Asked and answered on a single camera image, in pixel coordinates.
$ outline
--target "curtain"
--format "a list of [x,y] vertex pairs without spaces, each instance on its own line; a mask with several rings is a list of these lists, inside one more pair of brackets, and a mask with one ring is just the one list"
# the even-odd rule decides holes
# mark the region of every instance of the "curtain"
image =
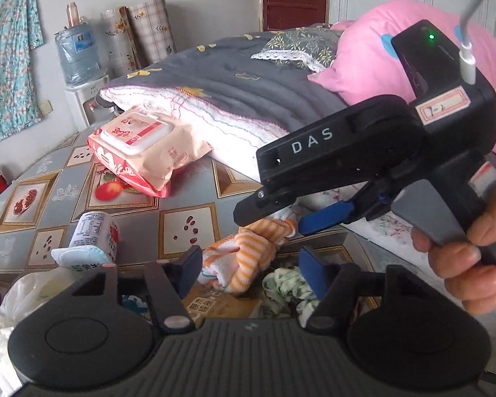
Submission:
[[0,141],[41,120],[29,52],[42,44],[36,0],[0,0]]

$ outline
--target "wall outlet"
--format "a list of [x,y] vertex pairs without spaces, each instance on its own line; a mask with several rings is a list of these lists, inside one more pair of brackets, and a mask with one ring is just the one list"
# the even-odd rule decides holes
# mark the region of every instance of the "wall outlet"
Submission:
[[38,110],[40,111],[42,116],[48,116],[51,112],[53,112],[53,108],[51,107],[51,103],[46,100],[43,103],[38,105]]

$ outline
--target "white lace trim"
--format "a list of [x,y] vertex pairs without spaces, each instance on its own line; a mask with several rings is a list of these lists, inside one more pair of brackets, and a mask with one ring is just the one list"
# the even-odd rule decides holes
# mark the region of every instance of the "white lace trim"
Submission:
[[268,50],[252,55],[253,60],[302,61],[315,73],[324,71],[326,67],[304,51]]

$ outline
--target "green floral pillow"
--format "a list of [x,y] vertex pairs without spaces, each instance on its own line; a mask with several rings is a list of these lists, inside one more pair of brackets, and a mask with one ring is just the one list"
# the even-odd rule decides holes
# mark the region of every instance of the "green floral pillow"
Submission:
[[316,73],[328,68],[336,58],[338,40],[343,31],[330,30],[326,25],[303,27],[276,34],[255,60],[274,60],[279,65],[290,63]]

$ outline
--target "gray cable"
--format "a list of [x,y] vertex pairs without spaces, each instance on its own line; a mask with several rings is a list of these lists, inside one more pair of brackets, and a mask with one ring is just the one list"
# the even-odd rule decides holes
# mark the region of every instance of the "gray cable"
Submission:
[[472,15],[474,15],[477,10],[477,6],[479,6],[482,1],[483,0],[472,0],[463,14],[461,14],[459,27],[461,29],[461,38],[464,46],[469,46],[470,44],[469,32],[467,31],[469,19],[472,18]]

